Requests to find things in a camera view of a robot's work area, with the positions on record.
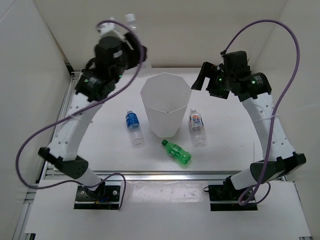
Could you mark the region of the white orange label bottle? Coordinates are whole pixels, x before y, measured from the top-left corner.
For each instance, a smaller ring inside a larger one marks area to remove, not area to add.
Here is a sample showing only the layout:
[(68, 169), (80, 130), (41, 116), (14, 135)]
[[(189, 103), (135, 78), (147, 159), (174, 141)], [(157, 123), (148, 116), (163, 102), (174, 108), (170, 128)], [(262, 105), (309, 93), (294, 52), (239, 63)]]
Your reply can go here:
[(189, 130), (191, 140), (195, 147), (202, 147), (206, 144), (206, 132), (202, 115), (195, 109), (190, 109), (189, 113)]

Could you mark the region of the blue label plastic bottle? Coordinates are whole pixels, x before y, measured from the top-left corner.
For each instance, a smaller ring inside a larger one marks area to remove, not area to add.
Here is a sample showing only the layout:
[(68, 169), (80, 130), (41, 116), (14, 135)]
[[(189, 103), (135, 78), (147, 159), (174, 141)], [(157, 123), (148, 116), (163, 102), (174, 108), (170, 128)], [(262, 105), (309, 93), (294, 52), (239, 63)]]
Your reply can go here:
[(131, 109), (128, 109), (126, 111), (125, 121), (132, 146), (134, 148), (141, 148), (145, 141), (137, 114)]

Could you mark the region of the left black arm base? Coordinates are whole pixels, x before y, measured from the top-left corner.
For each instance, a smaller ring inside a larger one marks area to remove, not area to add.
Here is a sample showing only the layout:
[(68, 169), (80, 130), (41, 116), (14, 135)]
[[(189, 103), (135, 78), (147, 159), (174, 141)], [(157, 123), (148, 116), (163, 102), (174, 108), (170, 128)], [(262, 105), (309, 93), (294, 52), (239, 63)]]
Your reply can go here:
[(106, 184), (92, 192), (78, 186), (73, 208), (75, 210), (119, 210), (121, 205), (121, 184)]

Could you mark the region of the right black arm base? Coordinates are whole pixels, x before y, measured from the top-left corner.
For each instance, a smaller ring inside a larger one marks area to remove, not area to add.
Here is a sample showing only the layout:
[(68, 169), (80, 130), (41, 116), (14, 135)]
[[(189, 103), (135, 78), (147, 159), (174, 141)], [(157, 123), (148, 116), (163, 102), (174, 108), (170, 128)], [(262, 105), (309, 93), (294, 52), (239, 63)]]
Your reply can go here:
[(244, 206), (238, 204), (238, 199), (231, 198), (225, 191), (223, 185), (208, 185), (203, 191), (209, 194), (211, 212), (244, 212), (257, 211), (255, 199)]

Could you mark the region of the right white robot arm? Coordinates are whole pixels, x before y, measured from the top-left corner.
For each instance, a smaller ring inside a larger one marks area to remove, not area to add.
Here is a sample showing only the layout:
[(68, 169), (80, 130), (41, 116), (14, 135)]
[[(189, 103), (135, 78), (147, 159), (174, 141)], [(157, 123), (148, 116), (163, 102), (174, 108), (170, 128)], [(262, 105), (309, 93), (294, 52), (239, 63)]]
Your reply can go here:
[(212, 97), (227, 99), (230, 93), (238, 97), (249, 114), (267, 160), (262, 183), (285, 176), (306, 163), (303, 153), (290, 144), (278, 117), (273, 116), (272, 88), (262, 72), (252, 73), (247, 54), (240, 50), (224, 53), (223, 62), (214, 65), (205, 61), (191, 89), (200, 91), (205, 78), (206, 90)]

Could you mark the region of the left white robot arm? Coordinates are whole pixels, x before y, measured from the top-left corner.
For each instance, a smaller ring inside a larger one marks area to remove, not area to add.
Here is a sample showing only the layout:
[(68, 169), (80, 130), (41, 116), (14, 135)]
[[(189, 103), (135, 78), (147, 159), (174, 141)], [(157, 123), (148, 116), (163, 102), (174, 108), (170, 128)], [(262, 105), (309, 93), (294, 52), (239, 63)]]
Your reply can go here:
[(122, 74), (139, 68), (147, 58), (147, 48), (138, 40), (136, 31), (128, 28), (125, 34), (115, 28), (114, 20), (97, 24), (100, 39), (94, 47), (94, 57), (81, 71), (75, 87), (67, 120), (57, 136), (38, 154), (60, 172), (82, 185), (93, 200), (105, 194), (105, 183), (78, 155), (80, 143), (103, 101), (111, 97)]

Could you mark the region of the white octagonal plastic bin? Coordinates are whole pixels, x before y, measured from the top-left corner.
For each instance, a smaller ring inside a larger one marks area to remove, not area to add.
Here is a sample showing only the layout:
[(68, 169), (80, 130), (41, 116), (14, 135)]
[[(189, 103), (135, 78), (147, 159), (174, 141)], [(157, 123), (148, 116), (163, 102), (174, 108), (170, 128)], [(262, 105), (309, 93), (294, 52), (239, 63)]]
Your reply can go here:
[(140, 95), (153, 133), (160, 138), (177, 133), (191, 93), (191, 87), (178, 75), (163, 72), (146, 80)]

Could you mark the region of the green plastic soda bottle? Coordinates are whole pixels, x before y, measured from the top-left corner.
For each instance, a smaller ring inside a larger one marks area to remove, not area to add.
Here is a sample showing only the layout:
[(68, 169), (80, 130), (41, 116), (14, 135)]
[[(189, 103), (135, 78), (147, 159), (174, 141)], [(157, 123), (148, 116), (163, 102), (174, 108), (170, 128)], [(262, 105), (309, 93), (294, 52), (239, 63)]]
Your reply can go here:
[(179, 162), (181, 165), (187, 165), (190, 161), (192, 155), (184, 150), (177, 144), (167, 141), (166, 139), (162, 140), (161, 145), (165, 148), (165, 151), (173, 159)]

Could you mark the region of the aluminium front rail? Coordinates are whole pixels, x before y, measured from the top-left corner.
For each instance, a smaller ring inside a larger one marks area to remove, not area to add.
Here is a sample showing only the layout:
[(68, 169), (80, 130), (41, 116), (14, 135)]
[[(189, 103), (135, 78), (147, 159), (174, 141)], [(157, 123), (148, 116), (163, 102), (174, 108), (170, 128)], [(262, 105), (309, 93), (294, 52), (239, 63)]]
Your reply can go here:
[[(95, 171), (95, 173), (104, 178), (114, 172)], [(222, 181), (237, 173), (237, 171), (123, 171), (121, 174), (129, 181)], [(69, 177), (58, 170), (49, 169), (44, 173), (42, 179), (67, 180)]]

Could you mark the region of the left aluminium side rail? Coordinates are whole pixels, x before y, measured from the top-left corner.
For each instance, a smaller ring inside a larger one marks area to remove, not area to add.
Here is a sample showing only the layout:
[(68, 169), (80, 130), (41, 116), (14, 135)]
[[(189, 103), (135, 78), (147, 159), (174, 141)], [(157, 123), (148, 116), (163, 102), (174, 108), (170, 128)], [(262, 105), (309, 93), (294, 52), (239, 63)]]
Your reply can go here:
[[(63, 98), (63, 102), (59, 111), (59, 115), (57, 117), (57, 120), (61, 120), (66, 116), (67, 113), (67, 108), (69, 105), (69, 101), (70, 101), (70, 97), (72, 95), (73, 89), (74, 89), (74, 75), (75, 75), (75, 71), (73, 69), (73, 67), (71, 66), (71, 64), (69, 62), (65, 63), (66, 68), (70, 74), (70, 82), (68, 84), (67, 90), (65, 92), (64, 98)], [(40, 172), (40, 175), (38, 177), (38, 179), (36, 180), (36, 183), (38, 184), (40, 182), (40, 180), (43, 180), (46, 177), (47, 174), (47, 169), (48, 167), (50, 167), (50, 163), (47, 161), (43, 162), (43, 166)]]

